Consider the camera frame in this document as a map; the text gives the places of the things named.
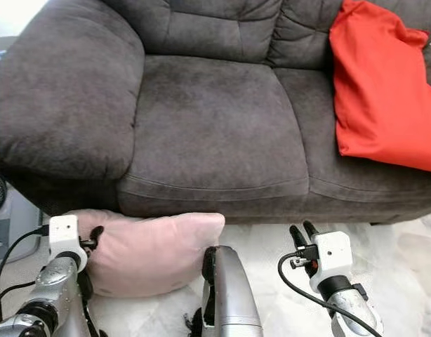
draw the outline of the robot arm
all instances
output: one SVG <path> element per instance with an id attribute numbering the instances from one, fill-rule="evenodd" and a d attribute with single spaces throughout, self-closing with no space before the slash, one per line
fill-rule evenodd
<path id="1" fill-rule="evenodd" d="M 351 285 L 352 251 L 350 238 L 344 232 L 318 233 L 312 223 L 304 223 L 311 244 L 307 244 L 296 226 L 290 232 L 296 251 L 296 259 L 291 267 L 305 267 L 310 277 L 310 286 L 323 299 L 340 309 L 353 314 L 368 324 L 376 332 L 383 332 L 383 323 L 367 302 L 368 297 L 361 284 Z M 331 329 L 335 337 L 371 336 L 361 325 L 338 312 L 329 311 Z"/>
<path id="2" fill-rule="evenodd" d="M 0 323 L 0 337 L 99 337 L 77 284 L 88 258 L 77 225 L 76 216 L 51 218 L 50 262 L 16 315 Z"/>
<path id="3" fill-rule="evenodd" d="M 263 337 L 253 293 L 234 249 L 215 246 L 206 250 L 202 274 L 203 305 L 188 322 L 191 337 Z"/>

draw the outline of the couch seam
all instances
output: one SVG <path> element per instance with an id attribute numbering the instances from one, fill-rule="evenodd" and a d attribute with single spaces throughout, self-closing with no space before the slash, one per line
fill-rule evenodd
<path id="1" fill-rule="evenodd" d="M 420 188 L 419 190 L 395 190 L 395 191 L 372 191 L 372 190 L 363 190 L 363 189 L 359 189 L 359 188 L 354 188 L 354 187 L 348 187 L 348 186 L 344 186 L 344 185 L 340 185 L 338 183 L 333 183 L 321 178 L 315 178 L 310 176 L 310 179 L 314 179 L 314 180 L 318 180 L 318 181 L 322 181 L 323 183 L 326 183 L 328 185 L 333 185 L 333 186 L 337 186 L 337 187 L 341 187 L 341 188 L 345 188 L 346 190 L 351 190 L 351 191 L 358 191 L 358 192 L 368 192 L 369 194 L 389 194 L 389 193 L 413 193 L 413 192 L 425 192 L 425 191 L 431 191 L 431 190 L 426 190 L 425 187 Z"/>
<path id="2" fill-rule="evenodd" d="M 295 14 L 297 14 L 290 6 L 289 6 L 289 10 L 290 11 L 292 11 L 293 13 L 295 13 Z M 281 10 L 282 11 L 282 13 L 283 13 L 283 16 L 286 18 L 286 19 L 288 19 L 289 21 L 292 21 L 293 23 L 295 23 L 295 24 L 297 24 L 297 25 L 299 25 L 299 26 L 301 26 L 301 27 L 303 27 L 303 28 L 306 28 L 306 29 L 310 29 L 310 30 L 314 30 L 314 31 L 316 31 L 316 32 L 321 32 L 321 33 L 325 33 L 325 34 L 328 34 L 329 33 L 329 30 L 319 30 L 319 28 L 318 27 L 311 27 L 311 26 L 309 26 L 308 24 L 305 24 L 305 23 L 302 23 L 302 22 L 300 22 L 300 21 L 297 21 L 297 20 L 294 20 L 293 18 L 291 18 L 290 16 L 288 16 L 285 12 L 284 12 L 284 10 Z"/>
<path id="3" fill-rule="evenodd" d="M 198 190 L 198 191 L 223 191 L 223 192 L 228 192 L 228 191 L 243 191 L 243 190 L 259 190 L 259 189 L 264 189 L 264 188 L 268 188 L 268 187 L 276 187 L 278 185 L 282 185 L 285 183 L 297 183 L 299 181 L 303 181 L 303 180 L 307 180 L 306 177 L 304 178 L 296 178 L 296 179 L 288 179 L 288 180 L 283 180 L 280 181 L 278 183 L 273 183 L 273 184 L 269 184 L 269 185 L 261 185 L 261 186 L 255 186 L 255 187 L 242 187 L 242 188 L 207 188 L 207 187 L 188 187 L 188 186 L 176 186 L 176 185 L 170 185 L 170 184 L 165 184 L 165 183 L 161 183 L 159 181 L 154 181 L 154 180 L 149 180 L 149 179 L 145 179 L 145 178 L 140 178 L 140 177 L 135 177 L 131 174 L 127 174 L 125 176 L 125 178 L 127 179 L 131 179 L 131 180 L 139 180 L 139 181 L 145 181 L 147 183 L 151 183 L 153 185 L 160 185 L 160 186 L 165 186 L 165 187 L 172 187 L 175 189 L 180 189 L 180 190 Z"/>
<path id="4" fill-rule="evenodd" d="M 166 35 L 164 35 L 164 40 L 162 41 L 162 46 L 163 46 L 163 47 L 166 45 L 166 42 L 167 42 L 168 34 L 169 34 L 170 29 L 171 29 L 172 15 L 173 15 L 174 13 L 175 13 L 175 12 L 174 12 L 174 11 L 172 11 L 172 9 L 170 8 L 169 15 L 168 15 L 168 22 L 167 22 Z"/>
<path id="5" fill-rule="evenodd" d="M 189 198 L 189 199 L 181 199 L 181 198 L 175 198 L 175 197 L 158 197 L 154 195 L 149 195 L 145 193 L 135 193 L 130 191 L 119 191 L 119 193 L 126 193 L 130 195 L 134 195 L 136 197 L 147 197 L 152 199 L 158 199 L 158 200 L 173 200 L 173 201 L 212 201 L 212 202 L 232 202 L 232 201 L 254 201 L 254 200 L 265 200 L 265 199 L 275 199 L 275 198 L 286 198 L 286 197 L 295 197 L 300 198 L 302 195 L 296 194 L 285 194 L 285 195 L 272 195 L 269 197 L 255 197 L 255 198 L 239 198 L 239 199 L 209 199 L 209 198 L 201 198 L 201 199 L 195 199 L 195 198 Z"/>
<path id="6" fill-rule="evenodd" d="M 307 182 L 307 194 L 309 194 L 309 191 L 310 191 L 310 172 L 309 172 L 309 164 L 308 164 L 308 162 L 307 162 L 307 152 L 306 152 L 305 140 L 304 140 L 304 138 L 303 138 L 303 133 L 301 132 L 300 122 L 298 121 L 298 114 L 296 114 L 296 111 L 295 111 L 295 109 L 293 108 L 292 99 L 291 99 L 290 95 L 287 93 L 287 90 L 284 88 L 283 83 L 279 80 L 279 77 L 277 76 L 277 73 L 276 73 L 275 71 L 273 71 L 273 74 L 274 74 L 274 75 L 275 75 L 275 77 L 277 78 L 277 81 L 278 81 L 279 85 L 281 86 L 281 88 L 282 88 L 282 90 L 283 90 L 284 94 L 286 94 L 286 97 L 287 97 L 287 99 L 288 99 L 288 101 L 289 101 L 289 104 L 291 105 L 291 108 L 292 108 L 293 116 L 295 117 L 295 121 L 296 121 L 296 123 L 297 123 L 297 125 L 298 125 L 298 131 L 299 131 L 299 134 L 300 134 L 301 146 L 303 147 L 303 152 L 304 152 L 304 156 L 305 156 L 306 174 L 307 174 L 307 178 L 306 178 L 306 179 L 308 179 L 308 182 Z"/>
<path id="7" fill-rule="evenodd" d="M 401 204 L 402 202 L 419 202 L 419 199 L 414 200 L 401 200 L 401 201 L 364 201 L 364 200 L 356 200 L 356 199 L 348 199 L 348 198 L 341 198 L 341 197 L 334 197 L 333 195 L 327 195 L 322 194 L 320 192 L 316 192 L 314 190 L 310 191 L 313 194 L 319 195 L 320 197 L 329 198 L 331 200 L 338 200 L 338 201 L 346 201 L 346 202 L 356 202 L 358 204 L 388 204 L 388 205 L 395 205 L 395 204 Z"/>
<path id="8" fill-rule="evenodd" d="M 278 9 L 278 12 L 275 14 L 275 19 L 274 19 L 274 22 L 273 22 L 272 33 L 270 34 L 270 36 L 268 38 L 269 39 L 269 43 L 268 43 L 268 47 L 267 47 L 267 53 L 265 54 L 265 58 L 264 58 L 264 60 L 266 62 L 269 61 L 270 49 L 272 47 L 272 42 L 274 40 L 273 36 L 275 35 L 275 32 L 277 31 L 277 22 L 278 22 L 279 16 L 281 16 L 282 6 L 283 6 L 283 0 L 280 0 L 279 1 L 279 9 Z"/>
<path id="9" fill-rule="evenodd" d="M 213 18 L 213 19 L 226 20 L 226 21 L 236 21 L 236 22 L 259 22 L 259 21 L 267 21 L 267 20 L 273 19 L 274 16 L 276 15 L 276 14 L 274 14 L 272 16 L 267 16 L 266 18 L 255 19 L 255 20 L 239 20 L 239 19 L 222 18 L 220 16 L 207 15 L 207 14 L 186 13 L 186 12 L 180 12 L 180 11 L 173 11 L 173 12 L 174 13 L 178 13 L 178 14 L 187 14 L 187 15 L 201 16 L 203 18 Z"/>
<path id="10" fill-rule="evenodd" d="M 133 125 L 131 127 L 132 131 L 133 131 L 133 151 L 131 153 L 131 160 L 128 163 L 126 170 L 124 171 L 124 173 L 120 176 L 120 178 L 118 178 L 115 182 L 115 187 L 114 187 L 114 191 L 115 191 L 115 195 L 116 195 L 116 202 L 117 202 L 117 206 L 119 206 L 119 209 L 121 209 L 121 203 L 119 201 L 119 193 L 118 193 L 118 188 L 117 185 L 120 183 L 120 180 L 123 179 L 128 172 L 130 171 L 131 166 L 133 165 L 134 162 L 134 157 L 136 154 L 136 122 L 138 120 L 138 106 L 139 106 L 139 99 L 140 99 L 140 92 L 142 90 L 142 83 L 143 83 L 143 78 L 144 78 L 144 73 L 145 73 L 145 61 L 146 61 L 146 54 L 145 54 L 145 47 L 144 44 L 142 42 L 142 39 L 139 37 L 140 43 L 142 45 L 142 49 L 144 50 L 144 65 L 142 66 L 142 75 L 139 81 L 139 86 L 138 86 L 138 94 L 137 95 L 133 95 L 133 97 L 135 98 L 135 106 L 134 106 L 134 116 L 133 116 Z"/>
<path id="11" fill-rule="evenodd" d="M 313 42 L 315 40 L 315 36 L 317 35 L 317 32 L 319 31 L 319 21 L 320 21 L 321 10 L 323 8 L 323 5 L 324 5 L 324 0 L 321 0 L 321 4 L 320 4 L 320 8 L 319 8 L 319 15 L 317 17 L 316 26 L 313 29 L 314 31 L 312 33 L 312 36 L 311 36 L 308 44 L 306 45 L 304 53 L 302 54 L 304 59 L 306 59 L 306 55 L 308 54 L 308 51 L 310 50 L 310 47 L 311 47 L 311 45 L 313 44 Z"/>
<path id="12" fill-rule="evenodd" d="M 241 23 L 240 21 L 237 21 L 237 27 L 239 28 L 239 40 L 241 42 L 241 58 L 244 58 L 244 42 L 242 41 L 242 30 L 241 30 Z"/>
<path id="13" fill-rule="evenodd" d="M 316 33 L 317 32 L 310 32 L 307 35 L 299 36 L 299 37 L 294 37 L 292 39 L 283 39 L 283 38 L 279 37 L 279 38 L 274 38 L 273 41 L 294 42 L 294 41 L 298 41 L 298 40 L 312 38 Z"/>

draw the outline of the white plastic bracket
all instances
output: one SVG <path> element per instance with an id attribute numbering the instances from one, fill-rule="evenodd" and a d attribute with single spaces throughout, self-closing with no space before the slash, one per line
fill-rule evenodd
<path id="1" fill-rule="evenodd" d="M 88 255 L 80 247 L 77 216 L 54 216 L 49 226 L 50 256 L 48 261 L 55 259 L 58 254 L 71 251 L 80 257 L 78 271 L 81 272 L 88 262 Z"/>
<path id="2" fill-rule="evenodd" d="M 353 257 L 348 235 L 344 232 L 315 234 L 312 235 L 311 242 L 316 244 L 319 250 L 317 273 L 309 280 L 315 293 L 320 292 L 317 288 L 319 283 L 329 277 L 345 275 L 351 280 Z"/>

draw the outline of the back cushion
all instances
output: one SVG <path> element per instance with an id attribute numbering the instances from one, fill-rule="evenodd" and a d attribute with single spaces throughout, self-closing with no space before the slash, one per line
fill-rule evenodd
<path id="1" fill-rule="evenodd" d="M 103 0 L 147 53 L 262 62 L 281 0 Z"/>
<path id="2" fill-rule="evenodd" d="M 372 0 L 407 27 L 430 32 L 431 0 Z M 342 0 L 283 0 L 267 60 L 275 67 L 320 69 L 331 64 L 329 29 Z"/>

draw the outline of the white wall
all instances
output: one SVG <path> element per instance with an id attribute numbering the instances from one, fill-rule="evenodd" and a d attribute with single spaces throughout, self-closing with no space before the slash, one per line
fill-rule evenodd
<path id="1" fill-rule="evenodd" d="M 48 0 L 0 0 L 0 37 L 19 35 Z"/>

